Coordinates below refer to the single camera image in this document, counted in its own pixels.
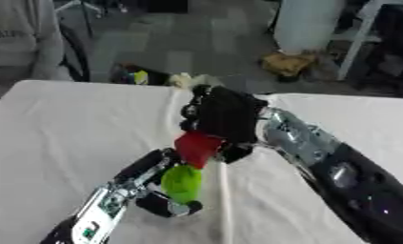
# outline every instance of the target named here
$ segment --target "robotic arm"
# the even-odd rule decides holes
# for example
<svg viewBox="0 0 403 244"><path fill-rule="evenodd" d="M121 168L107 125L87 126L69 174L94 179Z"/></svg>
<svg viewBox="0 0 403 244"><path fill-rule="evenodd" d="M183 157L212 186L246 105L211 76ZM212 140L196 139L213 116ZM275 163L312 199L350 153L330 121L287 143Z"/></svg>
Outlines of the robotic arm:
<svg viewBox="0 0 403 244"><path fill-rule="evenodd" d="M220 148L222 155L235 148L250 153L256 145L278 151L365 241L403 244L403 185L390 173L292 113L267 107L266 101L221 87L201 86L193 93L182 110L183 130L226 141L231 146ZM262 130L256 135L258 123Z"/></svg>
<svg viewBox="0 0 403 244"><path fill-rule="evenodd" d="M151 183L158 185L163 173L179 164L183 162L173 149L148 153L96 189L83 207L57 225L41 244L106 244L132 201L163 217L201 210L197 201L179 204L149 188Z"/></svg>

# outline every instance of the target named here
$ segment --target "white object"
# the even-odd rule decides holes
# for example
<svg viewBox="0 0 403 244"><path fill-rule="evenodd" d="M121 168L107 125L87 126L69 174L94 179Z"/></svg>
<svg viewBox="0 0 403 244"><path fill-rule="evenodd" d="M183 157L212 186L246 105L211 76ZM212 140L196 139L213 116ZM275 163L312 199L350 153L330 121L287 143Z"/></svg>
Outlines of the white object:
<svg viewBox="0 0 403 244"><path fill-rule="evenodd" d="M55 11L56 11L56 13L58 13L60 11L70 9L73 6L80 6L82 3L83 2L81 0L72 0L72 1L69 1L69 3L64 4L63 6L57 8ZM97 16L102 15L102 10L100 10L100 8L96 7L95 5L89 4L86 2L84 2L84 5L86 6L87 9L95 11Z"/></svg>
<svg viewBox="0 0 403 244"><path fill-rule="evenodd" d="M403 99L274 94L272 105L317 124L403 183ZM173 145L191 93L147 86L24 81L0 100L0 243L33 244L151 150ZM133 205L113 243L361 244L277 153L209 164L193 216Z"/></svg>
<svg viewBox="0 0 403 244"><path fill-rule="evenodd" d="M361 16L363 17L363 21L360 29L358 30L353 43L348 51L348 54L345 57L345 60L342 63L342 66L339 69L337 79L344 80L347 77L347 74L353 65L353 61L355 57L358 55L363 43L369 36L369 32L372 28L374 20L377 17L377 14L380 12L383 5L403 5L403 0L372 0L369 2L362 10Z"/></svg>
<svg viewBox="0 0 403 244"><path fill-rule="evenodd" d="M332 37L344 2L283 0L274 31L280 49L288 55L324 50Z"/></svg>

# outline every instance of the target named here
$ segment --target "sleeve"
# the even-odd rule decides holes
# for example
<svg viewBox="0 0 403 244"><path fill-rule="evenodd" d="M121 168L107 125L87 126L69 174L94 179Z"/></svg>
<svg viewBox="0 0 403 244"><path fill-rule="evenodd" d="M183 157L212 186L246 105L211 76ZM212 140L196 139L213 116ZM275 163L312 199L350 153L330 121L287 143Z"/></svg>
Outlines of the sleeve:
<svg viewBox="0 0 403 244"><path fill-rule="evenodd" d="M64 57L64 44L52 0L35 0L38 53L32 79L51 79Z"/></svg>

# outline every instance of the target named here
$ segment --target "yellow object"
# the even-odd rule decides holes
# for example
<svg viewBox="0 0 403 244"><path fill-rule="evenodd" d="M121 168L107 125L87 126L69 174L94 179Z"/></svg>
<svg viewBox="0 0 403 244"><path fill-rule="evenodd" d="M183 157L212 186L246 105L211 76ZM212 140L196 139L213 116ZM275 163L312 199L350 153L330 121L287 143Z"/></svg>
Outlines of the yellow object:
<svg viewBox="0 0 403 244"><path fill-rule="evenodd" d="M196 199L201 187L201 171L190 165L169 169L161 178L161 188L174 201L186 204Z"/></svg>
<svg viewBox="0 0 403 244"><path fill-rule="evenodd" d="M281 52L267 55L261 59L262 69L286 77L297 76L316 60L313 53L286 55Z"/></svg>
<svg viewBox="0 0 403 244"><path fill-rule="evenodd" d="M136 85L148 85L148 74L145 71L139 71L134 74L134 83Z"/></svg>

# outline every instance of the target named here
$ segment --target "white table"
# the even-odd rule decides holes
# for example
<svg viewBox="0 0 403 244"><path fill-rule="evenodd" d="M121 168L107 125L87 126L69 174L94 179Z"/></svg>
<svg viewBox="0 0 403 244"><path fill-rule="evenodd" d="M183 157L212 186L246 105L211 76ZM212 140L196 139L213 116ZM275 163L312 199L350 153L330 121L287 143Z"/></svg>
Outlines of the white table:
<svg viewBox="0 0 403 244"><path fill-rule="evenodd" d="M364 17L361 27L358 30L348 54L346 55L345 60L339 69L337 75L338 80L344 80L347 77L355 57L358 55L363 43L369 35L377 14L384 5L403 5L403 0L372 0L372 2L369 3L367 6L368 8L365 9L367 15Z"/></svg>
<svg viewBox="0 0 403 244"><path fill-rule="evenodd" d="M188 91L25 81L0 101L0 243L38 243L94 187L182 134ZM403 182L403 100L310 94L270 102L321 126ZM258 148L203 172L194 216L162 219L131 206L111 244L357 244L277 153Z"/></svg>

